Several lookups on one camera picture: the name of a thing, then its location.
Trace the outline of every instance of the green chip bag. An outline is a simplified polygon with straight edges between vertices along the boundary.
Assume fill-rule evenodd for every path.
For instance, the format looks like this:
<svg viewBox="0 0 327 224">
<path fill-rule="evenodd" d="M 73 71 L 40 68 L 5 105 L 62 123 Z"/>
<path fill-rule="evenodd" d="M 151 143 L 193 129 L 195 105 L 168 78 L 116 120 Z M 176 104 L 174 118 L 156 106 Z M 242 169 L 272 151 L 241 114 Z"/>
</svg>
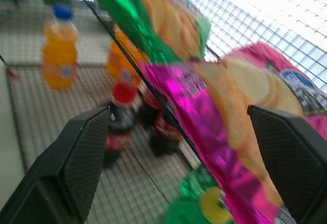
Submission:
<svg viewBox="0 0 327 224">
<path fill-rule="evenodd" d="M 98 1 L 151 62 L 204 58 L 211 25 L 187 0 Z"/>
</svg>

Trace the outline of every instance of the white floor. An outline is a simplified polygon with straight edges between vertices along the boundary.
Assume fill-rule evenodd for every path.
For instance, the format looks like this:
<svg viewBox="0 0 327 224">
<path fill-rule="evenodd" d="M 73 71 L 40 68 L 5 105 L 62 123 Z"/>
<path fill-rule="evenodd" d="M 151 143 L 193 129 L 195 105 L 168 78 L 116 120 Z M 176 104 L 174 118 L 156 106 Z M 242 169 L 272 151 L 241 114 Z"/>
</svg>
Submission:
<svg viewBox="0 0 327 224">
<path fill-rule="evenodd" d="M 0 63 L 0 209 L 24 176 L 4 65 Z"/>
</svg>

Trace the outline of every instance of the red label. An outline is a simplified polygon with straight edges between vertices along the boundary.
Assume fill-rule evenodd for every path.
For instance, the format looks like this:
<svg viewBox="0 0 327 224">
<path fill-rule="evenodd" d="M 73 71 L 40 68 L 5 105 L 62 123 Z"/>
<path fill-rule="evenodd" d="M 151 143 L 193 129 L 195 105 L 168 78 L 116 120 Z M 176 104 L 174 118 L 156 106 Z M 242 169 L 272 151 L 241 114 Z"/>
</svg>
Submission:
<svg viewBox="0 0 327 224">
<path fill-rule="evenodd" d="M 121 150 L 131 141 L 131 133 L 122 135 L 107 135 L 107 150 Z"/>
<path fill-rule="evenodd" d="M 151 106 L 154 109 L 160 110 L 161 105 L 157 101 L 157 99 L 153 96 L 151 91 L 147 89 L 143 95 L 144 102 L 146 102 L 149 106 Z"/>
<path fill-rule="evenodd" d="M 180 141 L 182 139 L 182 135 L 178 129 L 167 123 L 162 113 L 159 113 L 154 126 L 163 137 L 171 141 Z"/>
</svg>

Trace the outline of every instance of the red bottle cap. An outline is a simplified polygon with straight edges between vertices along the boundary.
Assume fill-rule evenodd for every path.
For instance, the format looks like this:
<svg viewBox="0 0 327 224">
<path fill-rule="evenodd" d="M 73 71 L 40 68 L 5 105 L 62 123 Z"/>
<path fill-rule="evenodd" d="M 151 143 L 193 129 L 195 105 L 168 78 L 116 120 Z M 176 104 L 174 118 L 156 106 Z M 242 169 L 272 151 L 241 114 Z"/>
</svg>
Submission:
<svg viewBox="0 0 327 224">
<path fill-rule="evenodd" d="M 129 105 L 134 101 L 136 88 L 129 82 L 118 82 L 112 89 L 115 101 L 121 105 Z"/>
</svg>

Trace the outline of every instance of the bottle label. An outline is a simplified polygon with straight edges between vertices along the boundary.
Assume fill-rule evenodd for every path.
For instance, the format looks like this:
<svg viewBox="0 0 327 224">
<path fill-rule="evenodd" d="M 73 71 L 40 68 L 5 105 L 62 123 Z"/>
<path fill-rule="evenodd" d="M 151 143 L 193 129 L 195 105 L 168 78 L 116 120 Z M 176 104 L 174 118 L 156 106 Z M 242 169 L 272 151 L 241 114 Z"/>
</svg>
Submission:
<svg viewBox="0 0 327 224">
<path fill-rule="evenodd" d="M 121 79 L 125 82 L 130 82 L 132 79 L 132 74 L 129 70 L 122 68 L 121 69 Z"/>
<path fill-rule="evenodd" d="M 75 74 L 75 65 L 59 65 L 45 61 L 43 65 L 43 71 L 50 77 L 71 78 Z"/>
<path fill-rule="evenodd" d="M 157 101 L 157 99 L 153 96 L 153 94 L 151 93 L 151 91 L 149 89 L 147 89 L 143 95 L 143 100 L 145 103 L 147 103 L 149 106 L 151 106 L 152 108 L 156 109 L 156 110 L 160 110 L 161 109 L 161 105 L 160 103 Z"/>
<path fill-rule="evenodd" d="M 121 150 L 131 141 L 131 132 L 121 135 L 107 135 L 106 150 Z"/>
<path fill-rule="evenodd" d="M 182 139 L 182 135 L 178 129 L 167 123 L 162 113 L 159 113 L 155 120 L 154 126 L 163 137 L 170 141 L 180 141 Z"/>
</svg>

